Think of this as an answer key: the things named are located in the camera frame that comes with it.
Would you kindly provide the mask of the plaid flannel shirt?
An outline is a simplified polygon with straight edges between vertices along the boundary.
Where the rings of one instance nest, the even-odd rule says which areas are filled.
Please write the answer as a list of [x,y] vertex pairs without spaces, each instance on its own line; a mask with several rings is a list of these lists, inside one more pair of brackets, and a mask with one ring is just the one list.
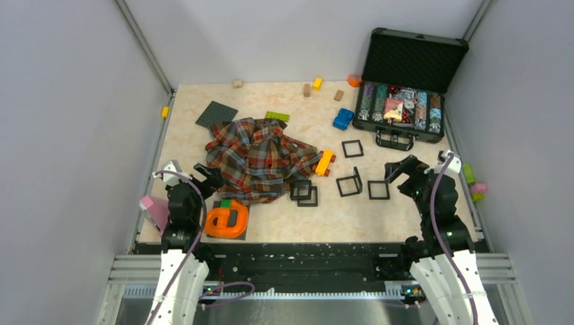
[[242,118],[209,127],[206,165],[219,168],[219,195],[243,205],[270,203],[294,182],[312,176],[321,155],[317,148],[284,133],[287,124],[274,118]]

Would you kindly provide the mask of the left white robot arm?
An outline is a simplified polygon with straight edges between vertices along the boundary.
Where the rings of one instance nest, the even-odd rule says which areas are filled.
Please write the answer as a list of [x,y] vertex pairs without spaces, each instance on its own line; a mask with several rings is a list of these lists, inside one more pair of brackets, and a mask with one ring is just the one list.
[[170,160],[152,174],[166,186],[169,211],[162,233],[160,275],[146,324],[191,324],[202,294],[204,281],[217,271],[217,262],[208,255],[193,255],[206,223],[206,200],[222,185],[219,168],[200,163],[194,169],[205,180],[184,173]]

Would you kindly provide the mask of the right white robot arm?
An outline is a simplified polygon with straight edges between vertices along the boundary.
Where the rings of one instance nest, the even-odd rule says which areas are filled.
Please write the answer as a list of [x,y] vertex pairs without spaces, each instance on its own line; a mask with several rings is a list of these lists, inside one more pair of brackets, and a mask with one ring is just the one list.
[[441,151],[430,167],[414,155],[388,162],[385,182],[407,179],[398,190],[411,198],[421,218],[422,238],[401,245],[397,271],[415,279],[435,313],[435,324],[498,324],[479,275],[477,254],[467,226],[456,213],[454,178],[462,163],[451,150]]

